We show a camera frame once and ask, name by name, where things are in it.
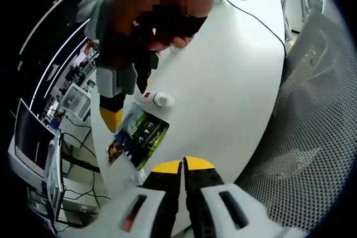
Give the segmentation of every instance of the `cable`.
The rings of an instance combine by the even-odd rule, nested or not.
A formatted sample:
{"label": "cable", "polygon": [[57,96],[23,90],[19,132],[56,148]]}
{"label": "cable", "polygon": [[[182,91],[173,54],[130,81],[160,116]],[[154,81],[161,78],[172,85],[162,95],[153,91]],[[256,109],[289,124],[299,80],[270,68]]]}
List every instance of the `cable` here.
{"label": "cable", "polygon": [[96,213],[96,212],[75,211],[75,210],[71,210],[71,209],[67,209],[67,208],[63,208],[63,207],[61,207],[60,209],[63,210],[63,211],[66,211],[66,212],[71,212],[71,213],[88,214],[88,215],[93,215],[93,216],[97,216],[98,215],[98,213]]}
{"label": "cable", "polygon": [[84,195],[87,195],[88,193],[90,193],[94,189],[94,183],[95,183],[95,177],[94,177],[94,172],[93,172],[93,185],[92,185],[91,189],[88,192],[85,192],[85,193],[76,192],[79,195],[76,198],[69,198],[69,197],[64,197],[64,198],[68,199],[68,200],[78,200],[80,197],[82,197]]}
{"label": "cable", "polygon": [[258,22],[260,22],[266,29],[268,29],[273,35],[275,35],[275,37],[279,40],[279,42],[283,45],[283,48],[284,48],[284,59],[286,58],[286,48],[285,48],[285,44],[284,42],[277,36],[276,33],[274,33],[268,26],[266,26],[265,23],[263,23],[261,20],[259,20],[256,16],[254,16],[253,14],[250,14],[249,12],[241,9],[241,8],[238,8],[235,4],[233,4],[231,1],[229,0],[226,0],[229,4],[231,4],[233,7],[235,7],[236,9],[248,14],[248,15],[251,15],[253,18],[255,18]]}
{"label": "cable", "polygon": [[98,199],[97,199],[98,196],[95,195],[94,189],[93,189],[93,197],[94,197],[94,199],[95,199],[95,201],[96,201],[98,207],[100,208],[100,204],[99,204]]}
{"label": "cable", "polygon": [[67,228],[69,228],[70,226],[67,226],[67,227],[65,227],[64,229],[62,229],[62,230],[60,230],[60,231],[57,231],[57,232],[62,232],[62,231],[65,231],[65,230],[67,230]]}
{"label": "cable", "polygon": [[75,124],[71,119],[69,119],[68,115],[64,114],[64,117],[68,119],[69,122],[71,122],[72,124],[74,124],[77,127],[83,127],[83,128],[89,128],[91,130],[91,127],[88,125],[77,125]]}
{"label": "cable", "polygon": [[47,111],[42,112],[42,114],[45,113],[45,116],[47,116],[50,120],[52,120],[54,118],[54,116],[53,117],[49,116],[49,112],[50,111],[54,111],[55,112],[54,115],[56,115],[56,114],[65,115],[65,113],[66,113],[66,111],[58,111],[58,108],[56,110],[55,109],[49,109]]}
{"label": "cable", "polygon": [[[63,135],[62,135],[62,141],[63,141],[63,143],[65,144],[65,147],[66,147],[66,149],[67,149],[67,151],[68,151],[69,155],[70,155],[71,157],[73,157],[73,150],[72,150],[72,146],[71,146],[71,149],[69,149],[69,148],[68,148],[68,146],[67,146],[66,142],[65,142],[65,141],[64,141],[64,139],[63,139]],[[71,171],[71,169],[72,169],[72,168],[73,168],[73,166],[74,166],[74,164],[73,164],[73,163],[70,163],[70,164],[71,164],[71,165],[70,165],[70,167],[69,167],[69,169],[68,169],[67,176],[68,176],[69,172]]]}
{"label": "cable", "polygon": [[83,224],[79,224],[79,223],[76,223],[76,222],[70,222],[70,221],[66,221],[66,220],[62,220],[60,218],[58,218],[56,220],[56,222],[58,223],[62,223],[62,224],[66,224],[70,227],[73,227],[73,228],[76,228],[76,229],[82,229],[83,227],[85,227]]}
{"label": "cable", "polygon": [[91,195],[89,193],[87,193],[86,195],[93,196],[93,197],[98,197],[98,198],[106,198],[108,200],[111,200],[111,198],[109,198],[108,196],[104,196],[104,195]]}
{"label": "cable", "polygon": [[[77,140],[79,143],[81,143],[81,141],[78,140],[78,138],[76,138],[76,137],[73,136],[72,134],[67,133],[67,132],[63,132],[63,133],[62,133],[62,135],[65,135],[65,134],[71,136],[72,138],[74,138],[75,140]],[[85,149],[87,149],[88,152],[90,152],[95,158],[97,158],[96,155],[95,155],[90,149],[88,149],[88,147],[87,147],[86,145],[84,145],[83,143],[81,143],[81,145],[82,145]]]}
{"label": "cable", "polygon": [[100,173],[99,167],[93,166],[92,164],[88,163],[87,161],[83,161],[83,160],[79,160],[74,157],[71,157],[70,155],[68,155],[66,153],[62,154],[62,159],[66,160],[70,163],[73,163],[73,165],[75,165],[75,166],[79,166],[81,168],[84,168],[84,169],[87,169],[90,171],[94,171],[95,173]]}

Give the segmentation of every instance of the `mesh panel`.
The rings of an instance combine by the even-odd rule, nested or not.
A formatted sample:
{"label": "mesh panel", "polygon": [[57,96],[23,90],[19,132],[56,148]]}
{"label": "mesh panel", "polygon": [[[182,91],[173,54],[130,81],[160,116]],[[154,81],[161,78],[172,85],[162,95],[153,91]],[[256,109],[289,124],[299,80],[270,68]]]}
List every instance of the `mesh panel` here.
{"label": "mesh panel", "polygon": [[185,230],[183,238],[195,238],[194,229],[192,227],[188,227]]}
{"label": "mesh panel", "polygon": [[266,132],[236,181],[282,226],[312,230],[350,171],[357,148],[356,61],[348,32],[312,12],[288,55]]}

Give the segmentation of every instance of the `office desk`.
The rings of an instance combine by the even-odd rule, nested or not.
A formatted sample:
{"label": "office desk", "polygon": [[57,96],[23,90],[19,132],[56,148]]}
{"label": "office desk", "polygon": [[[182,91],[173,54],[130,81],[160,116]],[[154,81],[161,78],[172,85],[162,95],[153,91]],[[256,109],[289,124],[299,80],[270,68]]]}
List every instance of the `office desk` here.
{"label": "office desk", "polygon": [[[280,0],[235,1],[254,13],[282,40]],[[240,175],[258,145],[278,93],[284,52],[282,44],[251,16],[228,3],[216,5],[192,43],[175,54],[161,55],[149,91],[173,93],[171,110],[143,106],[170,128],[144,166],[194,156],[213,163],[226,183]],[[128,96],[124,114],[133,101]],[[91,94],[91,126],[98,165],[110,197],[131,185],[136,170],[123,154],[111,166],[105,148],[113,140],[99,114],[99,95]],[[190,224],[181,184],[173,234]]]}

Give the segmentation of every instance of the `black cable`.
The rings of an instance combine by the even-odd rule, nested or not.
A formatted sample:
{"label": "black cable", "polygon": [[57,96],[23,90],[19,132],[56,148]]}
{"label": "black cable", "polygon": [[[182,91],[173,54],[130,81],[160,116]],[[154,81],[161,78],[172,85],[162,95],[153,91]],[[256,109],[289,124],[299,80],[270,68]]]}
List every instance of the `black cable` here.
{"label": "black cable", "polygon": [[[64,140],[64,134],[70,135],[70,136],[74,137],[76,140],[78,140],[78,139],[77,139],[75,136],[73,136],[72,134],[69,134],[69,133],[67,133],[67,132],[63,132],[63,133],[62,133],[62,132],[61,132],[61,129],[58,129],[58,131],[60,132],[60,140],[65,144],[65,146],[66,146],[66,148],[67,148],[67,150],[68,150],[68,152],[69,152],[69,155],[70,155],[70,158],[71,158],[71,159],[68,159],[68,158],[66,157],[66,154],[63,154],[62,157],[65,158],[65,160],[67,160],[67,161],[70,162],[70,163],[71,163],[71,161],[76,160],[76,163],[71,163],[71,167],[76,164],[77,166],[80,166],[80,167],[83,167],[83,168],[85,168],[85,169],[88,169],[88,170],[91,170],[91,171],[100,173],[99,167],[93,166],[92,164],[88,163],[87,161],[79,160],[79,159],[76,159],[76,158],[74,158],[74,157],[72,156],[73,150],[71,149],[71,151],[69,151],[69,149],[68,149],[68,147],[67,147],[67,144],[65,143],[65,140]],[[80,162],[81,162],[81,163],[86,163],[86,164],[88,164],[88,167],[84,167],[83,165],[80,164]]]}
{"label": "black cable", "polygon": [[[68,199],[68,200],[78,200],[80,197],[84,196],[84,195],[87,195],[88,193],[90,193],[93,189],[94,189],[94,183],[95,183],[95,177],[94,177],[94,172],[93,172],[93,185],[91,187],[91,189],[88,191],[88,192],[85,192],[85,193],[78,193],[78,196],[76,198],[69,198],[69,197],[64,197],[65,199]],[[67,191],[71,191],[71,192],[75,192],[73,190],[67,190],[67,188],[65,187],[65,192]]]}
{"label": "black cable", "polygon": [[[65,147],[66,147],[66,149],[67,149],[69,155],[70,155],[71,157],[73,157],[72,147],[71,147],[71,150],[68,148],[68,146],[67,146],[65,140],[63,139],[63,135],[62,135],[62,142],[65,144]],[[70,167],[69,167],[69,169],[68,169],[67,176],[68,176],[69,172],[71,171],[72,167],[74,166],[73,163],[70,163],[70,164],[71,164],[71,165],[70,165]]]}
{"label": "black cable", "polygon": [[106,198],[108,200],[111,200],[111,198],[109,198],[108,196],[104,196],[104,195],[91,195],[89,193],[87,193],[86,195],[93,196],[93,197],[98,197],[98,198]]}
{"label": "black cable", "polygon": [[[75,140],[77,140],[79,143],[81,143],[81,141],[78,140],[78,138],[76,138],[76,137],[73,136],[72,134],[67,133],[67,132],[63,132],[63,133],[62,133],[62,135],[65,135],[65,134],[71,136],[72,138],[74,138]],[[81,145],[82,145],[85,149],[87,149],[95,158],[97,158],[97,157],[95,156],[95,154],[94,154],[90,149],[88,149],[88,147],[87,147],[86,145],[84,145],[83,143],[81,143]]]}
{"label": "black cable", "polygon": [[65,227],[64,229],[60,230],[60,231],[57,231],[57,232],[62,232],[62,231],[65,231],[67,230],[67,228],[69,228],[70,226],[68,225],[67,227]]}
{"label": "black cable", "polygon": [[75,166],[79,166],[81,168],[90,170],[90,171],[94,171],[95,173],[100,173],[100,169],[99,167],[96,167],[90,163],[88,163],[87,161],[83,161],[83,160],[79,160],[77,158],[71,157],[69,154],[63,153],[62,155],[62,159],[73,163],[73,165]]}
{"label": "black cable", "polygon": [[70,222],[70,221],[64,221],[64,220],[62,220],[62,219],[60,219],[60,218],[58,218],[57,220],[56,220],[56,222],[58,222],[58,223],[62,223],[62,224],[66,224],[66,225],[68,225],[68,226],[70,226],[70,227],[73,227],[73,228],[79,228],[79,229],[82,229],[83,227],[85,227],[83,224],[79,224],[79,223],[76,223],[76,222]]}
{"label": "black cable", "polygon": [[94,189],[93,189],[93,197],[94,197],[94,199],[95,199],[95,201],[96,201],[96,203],[97,203],[97,205],[98,205],[98,208],[100,208],[100,204],[99,204],[98,199],[97,199],[97,197],[99,197],[99,196],[95,195]]}
{"label": "black cable", "polygon": [[95,196],[95,192],[94,192],[94,183],[95,183],[95,174],[94,174],[94,171],[93,171],[93,186],[92,186],[92,188],[91,188],[91,191],[93,192],[94,199],[95,199],[95,202],[96,202],[97,205],[98,205],[98,208],[100,208],[100,204],[99,204],[98,199],[97,199],[97,197]]}
{"label": "black cable", "polygon": [[71,209],[67,209],[67,208],[63,208],[63,207],[61,207],[60,209],[63,211],[66,211],[66,212],[71,212],[71,213],[88,214],[88,215],[93,215],[93,216],[98,215],[98,213],[96,213],[96,212],[75,211],[75,210],[71,210]]}
{"label": "black cable", "polygon": [[72,135],[73,138],[75,138],[78,142],[80,142],[80,144],[79,144],[79,149],[80,149],[82,146],[85,147],[84,142],[85,142],[85,140],[86,140],[86,138],[87,138],[89,132],[90,132],[90,131],[88,131],[87,135],[84,137],[84,139],[83,139],[82,142],[81,142],[80,140],[78,140],[78,138],[76,138],[75,136],[73,136],[72,134],[70,134],[70,133],[68,133],[68,132],[64,132],[64,133],[66,133],[67,135]]}
{"label": "black cable", "polygon": [[254,16],[253,14],[250,14],[249,12],[241,9],[241,8],[238,8],[235,4],[233,4],[231,1],[229,0],[226,0],[229,4],[231,4],[233,7],[235,7],[236,9],[248,14],[248,15],[251,15],[253,18],[255,18],[258,22],[260,22],[266,29],[268,29],[273,35],[275,35],[275,37],[279,40],[279,42],[283,45],[283,48],[284,48],[284,59],[286,58],[286,48],[285,48],[285,44],[284,42],[277,36],[276,33],[274,33],[268,26],[266,26],[265,23],[263,23],[261,20],[259,20],[256,16]]}
{"label": "black cable", "polygon": [[69,119],[68,115],[66,115],[66,114],[64,115],[64,117],[67,118],[69,122],[71,122],[73,125],[75,125],[77,127],[89,128],[91,130],[91,127],[88,126],[88,125],[77,125],[77,124],[75,124],[71,119]]}

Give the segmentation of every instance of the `computer screen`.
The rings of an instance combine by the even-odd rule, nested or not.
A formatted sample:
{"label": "computer screen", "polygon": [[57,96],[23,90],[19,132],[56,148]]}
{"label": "computer screen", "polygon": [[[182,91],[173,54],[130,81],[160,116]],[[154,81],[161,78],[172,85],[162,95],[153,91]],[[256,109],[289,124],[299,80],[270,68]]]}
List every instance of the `computer screen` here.
{"label": "computer screen", "polygon": [[15,154],[41,177],[45,176],[49,145],[55,137],[20,99],[15,123]]}

